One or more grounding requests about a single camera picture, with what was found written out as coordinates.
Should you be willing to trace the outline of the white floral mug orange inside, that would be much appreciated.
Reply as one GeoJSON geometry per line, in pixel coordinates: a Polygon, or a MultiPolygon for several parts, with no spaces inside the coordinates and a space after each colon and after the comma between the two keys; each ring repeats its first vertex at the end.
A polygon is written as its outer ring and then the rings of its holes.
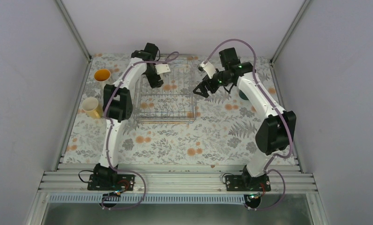
{"type": "Polygon", "coordinates": [[[100,69],[95,72],[94,80],[99,84],[99,86],[103,90],[107,84],[111,85],[113,83],[112,73],[108,69],[100,69]]]}

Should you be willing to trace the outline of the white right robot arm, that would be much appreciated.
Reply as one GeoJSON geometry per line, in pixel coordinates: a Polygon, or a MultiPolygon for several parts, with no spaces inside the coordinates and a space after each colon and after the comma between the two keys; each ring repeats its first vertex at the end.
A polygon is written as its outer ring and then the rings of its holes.
{"type": "Polygon", "coordinates": [[[198,66],[206,75],[193,90],[202,97],[209,97],[220,87],[237,87],[255,108],[261,125],[255,135],[258,148],[242,171],[242,186],[253,191],[260,179],[268,172],[275,158],[289,158],[292,154],[296,114],[286,111],[265,89],[256,73],[256,61],[241,62],[235,48],[227,48],[219,53],[223,70],[205,60],[198,66]]]}

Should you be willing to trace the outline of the yellow mug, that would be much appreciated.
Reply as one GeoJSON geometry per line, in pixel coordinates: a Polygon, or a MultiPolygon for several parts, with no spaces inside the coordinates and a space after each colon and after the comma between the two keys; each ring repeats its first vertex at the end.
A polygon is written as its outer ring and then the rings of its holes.
{"type": "Polygon", "coordinates": [[[85,113],[94,118],[100,119],[103,116],[103,109],[99,103],[99,100],[95,97],[88,97],[82,101],[82,109],[85,113]]]}

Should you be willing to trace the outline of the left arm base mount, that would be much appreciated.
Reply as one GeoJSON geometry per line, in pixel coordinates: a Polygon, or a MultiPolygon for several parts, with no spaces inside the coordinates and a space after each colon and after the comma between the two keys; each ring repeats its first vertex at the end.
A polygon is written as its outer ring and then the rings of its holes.
{"type": "Polygon", "coordinates": [[[118,174],[110,167],[96,164],[92,170],[81,170],[78,172],[78,178],[82,183],[87,184],[89,191],[108,191],[103,194],[102,200],[107,197],[120,197],[126,191],[134,189],[135,175],[133,174],[118,174]],[[90,176],[87,180],[81,177],[81,173],[89,172],[90,176]]]}

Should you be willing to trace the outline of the dark teal mug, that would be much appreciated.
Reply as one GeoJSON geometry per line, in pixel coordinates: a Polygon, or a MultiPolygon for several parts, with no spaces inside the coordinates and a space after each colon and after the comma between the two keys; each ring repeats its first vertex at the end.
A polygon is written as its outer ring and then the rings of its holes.
{"type": "Polygon", "coordinates": [[[242,100],[246,100],[246,101],[248,101],[249,99],[248,99],[248,97],[244,94],[244,92],[242,92],[242,91],[239,91],[239,97],[242,99],[242,100]]]}

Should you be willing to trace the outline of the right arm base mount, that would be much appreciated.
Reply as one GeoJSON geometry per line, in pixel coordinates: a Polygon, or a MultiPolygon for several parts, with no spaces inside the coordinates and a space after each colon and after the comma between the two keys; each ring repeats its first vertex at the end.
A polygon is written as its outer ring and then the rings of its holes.
{"type": "Polygon", "coordinates": [[[271,185],[268,175],[250,177],[249,175],[234,175],[224,173],[221,182],[228,192],[249,192],[244,194],[244,204],[248,209],[256,209],[261,204],[261,198],[269,191],[271,185]]]}

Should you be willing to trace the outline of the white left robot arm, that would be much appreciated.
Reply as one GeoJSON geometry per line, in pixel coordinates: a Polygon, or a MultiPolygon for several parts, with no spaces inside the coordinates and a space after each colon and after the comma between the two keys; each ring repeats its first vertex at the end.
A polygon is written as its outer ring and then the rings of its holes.
{"type": "Polygon", "coordinates": [[[103,111],[106,118],[106,134],[102,155],[94,167],[93,178],[107,190],[114,189],[118,184],[118,146],[126,120],[133,112],[132,90],[138,79],[145,75],[151,88],[159,88],[163,80],[155,67],[156,56],[160,55],[159,48],[147,43],[142,50],[131,54],[126,71],[113,83],[103,89],[103,111]]]}

